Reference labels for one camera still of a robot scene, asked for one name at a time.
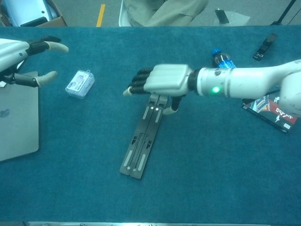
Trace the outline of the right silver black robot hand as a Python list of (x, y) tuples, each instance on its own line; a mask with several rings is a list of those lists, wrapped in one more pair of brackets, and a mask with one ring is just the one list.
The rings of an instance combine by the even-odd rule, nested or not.
[(133, 94), (156, 94), (170, 96), (171, 105), (163, 111), (164, 115), (178, 111), (179, 103), (189, 90), (188, 78), (193, 70), (183, 64), (160, 64), (153, 68), (143, 68), (132, 78), (123, 92), (124, 96)]

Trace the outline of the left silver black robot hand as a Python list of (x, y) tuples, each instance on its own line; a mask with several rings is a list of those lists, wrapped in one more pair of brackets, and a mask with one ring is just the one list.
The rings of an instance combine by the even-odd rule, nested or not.
[(69, 48), (61, 43), (61, 39), (47, 36), (36, 40), (14, 41), (0, 45), (0, 81), (6, 84), (16, 84), (27, 87), (41, 87), (57, 77), (56, 71), (50, 71), (43, 76), (29, 76), (18, 73), (17, 66), (29, 56), (55, 50), (67, 53)]

